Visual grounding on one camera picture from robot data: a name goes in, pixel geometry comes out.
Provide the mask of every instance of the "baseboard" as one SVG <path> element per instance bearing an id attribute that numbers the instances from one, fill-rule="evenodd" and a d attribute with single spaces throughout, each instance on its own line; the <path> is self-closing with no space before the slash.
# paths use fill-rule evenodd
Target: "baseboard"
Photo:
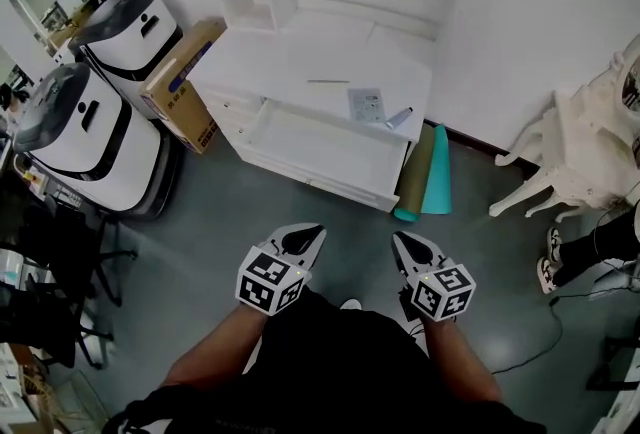
<path id="1" fill-rule="evenodd" d="M 440 123 L 434 123 L 429 119 L 425 119 L 424 122 L 433 127 L 438 126 L 440 124 Z M 470 135 L 463 134 L 462 132 L 458 132 L 457 130 L 453 130 L 448 126 L 445 126 L 445 128 L 447 130 L 447 137 L 449 138 L 450 141 L 456 142 L 458 144 L 462 144 L 463 146 L 467 146 L 468 148 L 479 151 L 481 153 L 485 153 L 486 155 L 489 155 L 492 158 L 495 158 L 496 155 L 506 155 L 507 153 L 509 153 L 508 151 L 503 150 L 502 148 L 498 148 L 497 146 L 493 146 L 492 144 L 481 141 L 480 139 L 476 139 L 475 137 L 471 137 Z M 525 160 L 523 158 L 517 158 L 511 165 L 520 168 L 526 177 L 533 176 L 540 169 L 538 165 L 532 162 L 529 162 L 528 160 Z"/>

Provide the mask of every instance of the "white chair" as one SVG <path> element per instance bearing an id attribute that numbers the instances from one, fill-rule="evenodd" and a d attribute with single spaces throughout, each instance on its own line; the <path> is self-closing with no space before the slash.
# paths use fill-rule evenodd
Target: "white chair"
<path id="1" fill-rule="evenodd" d="M 540 170 L 512 194 L 491 205 L 489 215 L 496 217 L 548 187 L 553 188 L 551 197 L 528 210 L 526 217 L 558 203 L 577 207 L 560 214 L 556 218 L 560 222 L 589 208 L 608 209 L 629 194 L 640 181 L 632 151 L 640 113 L 630 110 L 625 102 L 638 101 L 635 65 L 639 57 L 640 36 L 624 53 L 614 55 L 605 73 L 581 87 L 573 97 L 554 92 L 555 107 L 522 132 L 507 156 L 496 157 L 498 166 L 511 164 L 535 138 L 541 138 L 541 149 L 535 157 Z M 635 202 L 638 193 L 628 199 Z"/>

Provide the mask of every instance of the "black stripe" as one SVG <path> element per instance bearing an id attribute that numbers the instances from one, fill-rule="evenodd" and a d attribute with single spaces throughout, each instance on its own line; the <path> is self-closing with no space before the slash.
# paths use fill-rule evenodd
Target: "black stripe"
<path id="1" fill-rule="evenodd" d="M 96 164 L 96 167 L 90 171 L 85 171 L 83 173 L 63 171 L 62 169 L 56 169 L 55 167 L 45 164 L 40 159 L 33 156 L 33 154 L 32 156 L 47 169 L 62 176 L 66 176 L 67 178 L 85 182 L 96 182 L 98 180 L 102 180 L 113 168 L 113 163 L 116 161 L 116 157 L 118 156 L 118 152 L 122 146 L 122 141 L 124 140 L 124 136 L 129 128 L 131 114 L 133 113 L 133 108 L 129 102 L 124 98 L 120 98 L 120 101 L 122 101 L 122 107 L 120 108 L 120 114 L 118 114 L 116 124 L 113 127 L 113 132 L 111 132 L 111 137 L 109 137 L 109 141 L 107 142 L 107 146 L 104 149 L 104 153 L 102 154 L 100 161 Z"/>
<path id="2" fill-rule="evenodd" d="M 95 61 L 95 63 L 103 70 L 108 71 L 116 77 L 124 78 L 126 80 L 132 80 L 134 82 L 144 82 L 151 74 L 151 72 L 155 69 L 155 67 L 160 64 L 160 61 L 164 59 L 165 55 L 169 53 L 169 50 L 171 50 L 181 39 L 182 29 L 180 27 L 176 27 L 176 30 L 173 31 L 171 37 L 167 39 L 164 45 L 162 45 L 162 48 L 160 48 L 153 59 L 151 59 L 145 66 L 143 66 L 139 70 L 123 70 L 120 68 L 116 68 L 115 66 L 110 66 L 98 59 L 96 54 L 91 50 L 90 46 L 85 46 L 83 48 L 85 52 L 87 52 L 91 56 L 93 61 Z"/>

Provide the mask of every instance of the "white cube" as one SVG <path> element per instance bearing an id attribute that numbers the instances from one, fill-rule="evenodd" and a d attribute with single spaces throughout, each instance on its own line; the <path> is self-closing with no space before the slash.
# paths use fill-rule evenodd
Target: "white cube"
<path id="1" fill-rule="evenodd" d="M 412 304 L 431 320 L 440 322 L 463 313 L 471 302 L 476 283 L 464 265 L 418 274 Z"/>
<path id="2" fill-rule="evenodd" d="M 252 247 L 245 257 L 236 282 L 236 299 L 275 315 L 300 297 L 311 273 Z"/>

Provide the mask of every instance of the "person's right arm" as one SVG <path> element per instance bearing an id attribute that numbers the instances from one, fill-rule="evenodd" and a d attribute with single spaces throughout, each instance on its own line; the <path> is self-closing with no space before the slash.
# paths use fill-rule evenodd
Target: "person's right arm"
<path id="1" fill-rule="evenodd" d="M 497 381 L 451 320 L 424 318 L 429 357 L 451 394 L 462 402 L 502 402 Z"/>

